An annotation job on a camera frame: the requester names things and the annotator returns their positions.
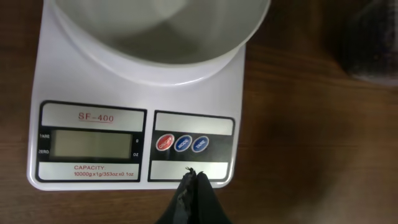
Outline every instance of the lcd display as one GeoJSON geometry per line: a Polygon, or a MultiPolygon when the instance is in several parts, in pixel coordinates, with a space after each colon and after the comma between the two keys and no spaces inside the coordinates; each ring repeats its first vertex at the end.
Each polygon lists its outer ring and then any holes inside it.
{"type": "Polygon", "coordinates": [[[50,157],[129,159],[132,134],[52,131],[50,157]]]}

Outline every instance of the wooden table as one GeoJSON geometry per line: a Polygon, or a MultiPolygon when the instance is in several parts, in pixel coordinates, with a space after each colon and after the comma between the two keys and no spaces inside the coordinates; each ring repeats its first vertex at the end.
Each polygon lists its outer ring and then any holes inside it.
{"type": "MultiPolygon", "coordinates": [[[[335,60],[363,1],[275,0],[248,44],[235,223],[398,223],[398,91],[335,60]]],[[[41,192],[28,183],[42,1],[0,0],[0,223],[154,223],[172,190],[41,192]]]]}

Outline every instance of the oval button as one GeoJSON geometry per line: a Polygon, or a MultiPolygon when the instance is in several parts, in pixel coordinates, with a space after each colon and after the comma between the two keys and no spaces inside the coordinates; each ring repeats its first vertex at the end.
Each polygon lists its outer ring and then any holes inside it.
{"type": "Polygon", "coordinates": [[[206,136],[202,136],[197,138],[193,143],[192,143],[192,151],[193,152],[202,152],[207,148],[209,145],[209,138],[206,136]]]}
{"type": "Polygon", "coordinates": [[[177,152],[183,152],[191,146],[191,143],[192,143],[191,136],[189,136],[189,135],[181,136],[176,140],[176,142],[174,144],[174,149],[177,152]]]}
{"type": "Polygon", "coordinates": [[[165,134],[157,140],[156,149],[159,151],[166,151],[170,149],[173,143],[174,143],[174,135],[165,134]]]}

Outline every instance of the scale platform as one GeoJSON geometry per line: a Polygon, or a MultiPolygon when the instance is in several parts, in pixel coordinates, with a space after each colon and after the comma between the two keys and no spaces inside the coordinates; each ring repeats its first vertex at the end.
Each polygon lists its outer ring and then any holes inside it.
{"type": "Polygon", "coordinates": [[[40,190],[176,189],[192,167],[224,187],[235,165],[244,56],[242,47],[197,82],[134,82],[81,50],[45,1],[29,182],[40,190]]]}

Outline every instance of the dark object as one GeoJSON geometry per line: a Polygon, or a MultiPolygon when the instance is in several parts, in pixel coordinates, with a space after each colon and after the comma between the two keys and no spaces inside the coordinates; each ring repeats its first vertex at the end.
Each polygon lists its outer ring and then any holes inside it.
{"type": "Polygon", "coordinates": [[[158,224],[230,224],[206,174],[187,168],[181,183],[158,224]]]}
{"type": "Polygon", "coordinates": [[[350,75],[398,85],[397,13],[397,0],[373,0],[348,24],[342,62],[350,75]]]}

